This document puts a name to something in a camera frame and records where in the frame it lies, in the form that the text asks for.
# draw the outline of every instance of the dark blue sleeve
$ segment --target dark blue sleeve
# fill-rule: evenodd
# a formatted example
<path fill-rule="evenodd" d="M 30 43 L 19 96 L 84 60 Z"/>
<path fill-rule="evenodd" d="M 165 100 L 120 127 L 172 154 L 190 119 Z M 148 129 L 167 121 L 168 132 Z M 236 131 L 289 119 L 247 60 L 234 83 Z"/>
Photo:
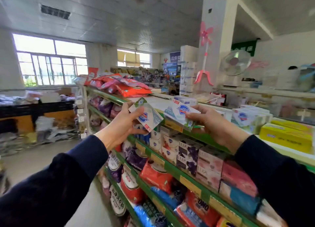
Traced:
<path fill-rule="evenodd" d="M 90 180 L 93 180 L 108 158 L 104 144 L 94 135 L 88 136 L 75 148 L 71 149 L 68 155 L 77 161 Z"/>
<path fill-rule="evenodd" d="M 289 226 L 307 226 L 315 213 L 315 175 L 254 135 L 240 146 L 236 162 Z"/>

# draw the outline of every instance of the person's right hand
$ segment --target person's right hand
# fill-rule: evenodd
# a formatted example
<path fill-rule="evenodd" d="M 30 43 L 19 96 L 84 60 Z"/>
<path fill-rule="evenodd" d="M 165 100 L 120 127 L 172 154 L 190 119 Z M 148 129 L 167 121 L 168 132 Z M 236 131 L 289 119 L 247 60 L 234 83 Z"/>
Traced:
<path fill-rule="evenodd" d="M 186 117 L 204 126 L 204 128 L 194 128 L 193 132 L 209 134 L 218 144 L 225 146 L 233 154 L 250 136 L 213 108 L 205 105 L 195 105 L 192 108 L 197 109 L 201 114 L 189 112 L 186 113 Z"/>

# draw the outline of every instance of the floor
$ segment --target floor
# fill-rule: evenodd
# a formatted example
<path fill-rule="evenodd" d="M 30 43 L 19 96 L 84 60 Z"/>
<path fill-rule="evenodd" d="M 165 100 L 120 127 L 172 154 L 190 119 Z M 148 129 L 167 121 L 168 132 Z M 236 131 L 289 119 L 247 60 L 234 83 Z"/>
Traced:
<path fill-rule="evenodd" d="M 5 163 L 12 185 L 40 171 L 50 164 L 55 155 L 67 152 L 78 142 L 78 140 L 62 141 L 25 150 L 13 156 L 3 157 L 2 160 Z M 95 181 L 91 183 L 87 196 L 66 227 L 121 226 L 121 223 L 112 212 L 110 203 L 102 200 Z"/>

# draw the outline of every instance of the person's left hand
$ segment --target person's left hand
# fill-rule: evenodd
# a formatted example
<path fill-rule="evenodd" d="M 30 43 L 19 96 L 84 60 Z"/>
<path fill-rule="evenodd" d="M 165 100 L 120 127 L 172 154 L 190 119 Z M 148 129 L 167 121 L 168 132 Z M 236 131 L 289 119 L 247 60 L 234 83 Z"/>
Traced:
<path fill-rule="evenodd" d="M 108 151 L 115 148 L 127 139 L 130 134 L 147 134 L 146 130 L 135 129 L 134 120 L 143 114 L 144 107 L 137 108 L 134 112 L 129 113 L 128 109 L 132 106 L 132 102 L 125 102 L 120 113 L 105 128 L 94 134 L 105 145 Z"/>

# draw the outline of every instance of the hand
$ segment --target hand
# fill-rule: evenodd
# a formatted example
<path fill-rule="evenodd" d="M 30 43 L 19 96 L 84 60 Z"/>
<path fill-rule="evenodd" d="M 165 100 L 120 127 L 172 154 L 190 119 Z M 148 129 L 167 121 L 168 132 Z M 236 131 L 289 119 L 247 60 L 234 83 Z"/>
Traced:
<path fill-rule="evenodd" d="M 105 145 L 108 151 L 115 148 L 127 139 L 130 134 L 147 134 L 146 130 L 135 129 L 133 125 L 134 120 L 143 114 L 144 107 L 137 108 L 134 112 L 129 113 L 128 109 L 132 106 L 132 102 L 125 102 L 120 113 L 114 120 L 105 128 L 94 134 Z"/>
<path fill-rule="evenodd" d="M 201 114 L 186 113 L 186 117 L 204 126 L 204 128 L 194 128 L 192 131 L 209 134 L 218 144 L 225 146 L 233 154 L 250 136 L 241 128 L 222 117 L 215 109 L 205 105 L 195 105 L 192 108 L 197 109 Z"/>

